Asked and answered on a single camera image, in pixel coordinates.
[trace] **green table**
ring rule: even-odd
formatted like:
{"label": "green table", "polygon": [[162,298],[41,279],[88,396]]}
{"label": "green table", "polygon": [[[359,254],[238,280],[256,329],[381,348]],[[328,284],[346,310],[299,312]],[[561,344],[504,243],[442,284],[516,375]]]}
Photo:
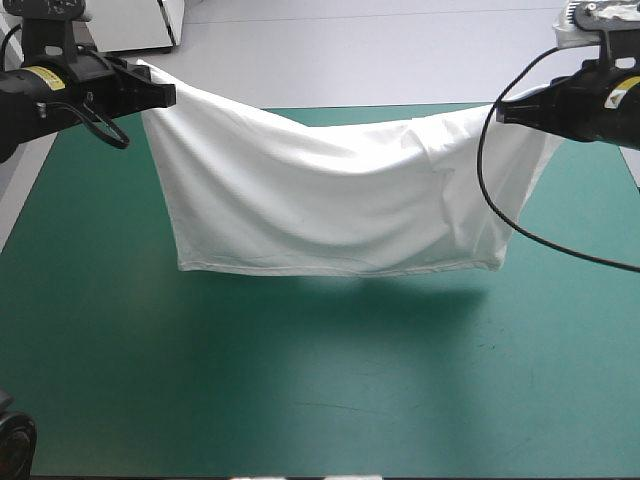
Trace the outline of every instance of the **green table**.
{"label": "green table", "polygon": [[[0,256],[0,384],[38,422],[35,473],[640,475],[640,276],[520,237],[499,273],[180,273],[122,123],[125,152],[58,137]],[[618,149],[566,142],[523,223],[640,262],[639,208]]]}

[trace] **yellow label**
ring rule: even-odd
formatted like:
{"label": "yellow label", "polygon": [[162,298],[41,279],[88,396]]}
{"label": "yellow label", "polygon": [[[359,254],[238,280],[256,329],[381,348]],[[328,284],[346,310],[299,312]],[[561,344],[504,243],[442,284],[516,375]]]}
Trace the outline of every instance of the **yellow label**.
{"label": "yellow label", "polygon": [[618,85],[614,90],[626,90],[629,91],[637,84],[640,83],[640,77],[627,78],[624,82]]}
{"label": "yellow label", "polygon": [[40,77],[54,92],[66,88],[62,79],[48,68],[44,67],[24,67],[22,70],[28,70]]}
{"label": "yellow label", "polygon": [[613,89],[613,92],[609,95],[604,102],[604,108],[609,110],[617,110],[622,104],[622,100],[627,96],[629,90],[640,83],[640,77],[627,78],[624,82]]}

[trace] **black cable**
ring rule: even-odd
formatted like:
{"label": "black cable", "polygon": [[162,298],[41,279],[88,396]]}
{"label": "black cable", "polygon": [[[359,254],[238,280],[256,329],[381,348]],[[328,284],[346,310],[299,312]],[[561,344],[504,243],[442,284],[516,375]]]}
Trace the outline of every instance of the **black cable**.
{"label": "black cable", "polygon": [[587,255],[586,253],[578,252],[576,250],[572,250],[572,249],[564,247],[562,245],[558,245],[557,243],[553,243],[553,242],[551,242],[549,240],[546,240],[546,239],[544,239],[542,237],[539,237],[538,235],[536,235],[534,233],[531,233],[530,231],[526,230],[525,228],[521,227],[516,222],[511,220],[502,210],[500,210],[500,208],[498,208],[498,206],[492,200],[491,195],[489,194],[489,191],[487,190],[487,186],[484,183],[484,174],[483,174],[483,169],[482,169],[484,145],[486,143],[487,132],[489,130],[489,125],[490,125],[491,120],[493,118],[493,114],[495,113],[495,111],[498,108],[498,104],[502,100],[504,100],[504,98],[509,94],[511,89],[513,87],[515,87],[533,69],[533,67],[535,67],[543,59],[545,59],[549,55],[552,55],[552,54],[556,53],[557,51],[558,51],[558,48],[552,48],[551,50],[547,50],[542,55],[538,56],[535,60],[533,60],[527,66],[527,68],[525,68],[523,70],[523,72],[520,75],[518,75],[516,77],[516,79],[513,82],[511,82],[509,84],[509,86],[500,94],[498,99],[494,102],[494,104],[492,105],[491,109],[489,110],[489,114],[487,115],[487,119],[484,122],[484,127],[482,128],[482,133],[480,135],[480,143],[478,145],[478,164],[477,164],[477,167],[478,167],[478,182],[480,183],[480,190],[482,191],[482,195],[484,196],[484,199],[487,201],[487,204],[489,205],[489,207],[491,207],[491,210],[493,210],[494,213],[496,215],[498,215],[498,217],[500,217],[507,225],[509,225],[511,228],[513,228],[516,232],[524,235],[525,237],[533,240],[534,242],[538,242],[539,244],[544,245],[545,247],[549,247],[549,248],[551,248],[553,250],[556,250],[558,252],[561,252],[561,253],[564,253],[564,254],[567,254],[567,255],[571,255],[573,257],[580,258],[582,260],[587,260],[587,261],[592,262],[592,263],[597,263],[597,264],[600,264],[600,265],[605,265],[607,267],[613,267],[613,268],[617,268],[617,269],[620,269],[620,270],[626,270],[626,271],[629,271],[629,272],[640,273],[640,266],[621,263],[621,262],[617,262],[617,261],[614,261],[614,260],[608,260],[606,258],[595,257],[593,255]]}
{"label": "black cable", "polygon": [[[127,148],[129,146],[129,143],[131,143],[131,141],[129,140],[129,137],[127,136],[127,134],[124,131],[122,131],[122,129],[120,129],[120,127],[118,127],[118,125],[113,120],[111,120],[109,117],[107,117],[104,114],[101,115],[100,113],[96,112],[95,110],[90,109],[87,105],[83,105],[83,108],[88,113],[93,115],[95,117],[95,119],[90,118],[84,112],[80,111],[79,109],[77,109],[73,105],[69,105],[68,103],[64,103],[64,102],[49,102],[49,103],[46,103],[45,106],[46,106],[47,109],[51,109],[51,110],[55,110],[55,109],[67,110],[68,112],[73,113],[78,118],[78,120],[80,120],[80,122],[82,122],[82,124],[91,133],[93,133],[100,140],[102,140],[103,142],[111,145],[112,147],[116,147],[116,148],[119,148],[120,150],[124,150],[125,148]],[[97,119],[97,121],[105,124],[107,126],[107,128],[113,133],[113,135],[110,135],[109,133],[107,133],[107,132],[101,130],[100,128],[98,128],[93,123],[96,119]]]}
{"label": "black cable", "polygon": [[11,37],[13,37],[21,29],[22,25],[16,25],[7,32],[7,34],[4,36],[4,39],[2,40],[2,45],[0,45],[0,72],[6,71],[7,47],[9,46],[9,41],[11,40]]}

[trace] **white towel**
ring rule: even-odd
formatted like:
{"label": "white towel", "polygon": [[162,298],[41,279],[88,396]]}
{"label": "white towel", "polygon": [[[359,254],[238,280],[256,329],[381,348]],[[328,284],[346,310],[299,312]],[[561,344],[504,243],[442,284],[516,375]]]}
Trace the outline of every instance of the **white towel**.
{"label": "white towel", "polygon": [[[390,276],[502,266],[512,232],[476,179],[488,107],[307,127],[151,68],[178,93],[176,106],[142,116],[181,270]],[[560,141],[491,125],[486,182],[512,218]]]}

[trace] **white cabinet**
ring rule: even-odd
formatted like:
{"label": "white cabinet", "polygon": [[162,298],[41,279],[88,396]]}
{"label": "white cabinet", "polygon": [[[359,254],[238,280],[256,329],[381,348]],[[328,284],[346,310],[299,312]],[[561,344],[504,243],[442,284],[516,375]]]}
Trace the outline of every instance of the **white cabinet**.
{"label": "white cabinet", "polygon": [[87,0],[87,28],[101,52],[180,44],[184,0]]}

